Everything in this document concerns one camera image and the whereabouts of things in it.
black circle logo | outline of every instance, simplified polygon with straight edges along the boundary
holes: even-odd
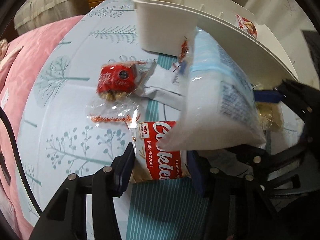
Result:
[[[127,79],[129,77],[129,74],[128,74],[128,72],[127,71],[125,71],[125,70],[121,70],[120,72],[119,72],[119,78],[120,79]]]

blue and white package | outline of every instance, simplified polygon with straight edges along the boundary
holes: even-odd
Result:
[[[248,77],[201,29],[195,38],[192,62],[180,119],[159,147],[215,150],[240,144],[263,145],[265,137]]]

pink blanket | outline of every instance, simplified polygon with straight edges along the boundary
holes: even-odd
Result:
[[[9,44],[7,53],[10,53],[17,46],[24,46],[13,62],[0,94],[1,100],[8,89],[9,98],[4,111],[10,120],[16,139],[26,101],[39,71],[57,44],[82,17],[75,16],[42,26],[25,33]],[[16,216],[13,220],[17,222],[19,237],[27,240],[33,227],[22,215],[16,187],[15,159],[8,134],[2,122],[0,124],[0,140],[1,151],[3,152],[5,163],[11,176],[11,185],[7,184],[1,170],[0,180],[6,195],[12,203]]]

white storage bin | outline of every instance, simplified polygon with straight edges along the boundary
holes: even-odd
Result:
[[[177,56],[184,37],[192,40],[199,26],[210,33],[252,83],[265,88],[297,74],[279,41],[255,16],[231,0],[133,0],[137,9],[140,46],[149,51]],[[236,14],[252,21],[258,39],[234,26]]]

metal rivet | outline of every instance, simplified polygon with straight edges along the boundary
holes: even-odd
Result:
[[[216,168],[216,167],[212,167],[212,168],[210,169],[210,172],[213,173],[213,174],[218,174],[218,173],[219,173],[219,169]]]
[[[107,172],[112,171],[112,167],[111,167],[111,166],[104,166],[104,167],[102,168],[102,170],[103,170],[103,172],[107,173]]]
[[[247,181],[253,181],[253,176],[250,175],[250,174],[247,174],[247,175],[245,176],[245,179],[246,179]]]
[[[255,156],[255,157],[253,158],[253,162],[254,162],[254,163],[260,163],[260,162],[261,162],[261,156]]]
[[[76,177],[77,177],[76,174],[71,173],[71,174],[68,176],[68,180],[74,180]]]

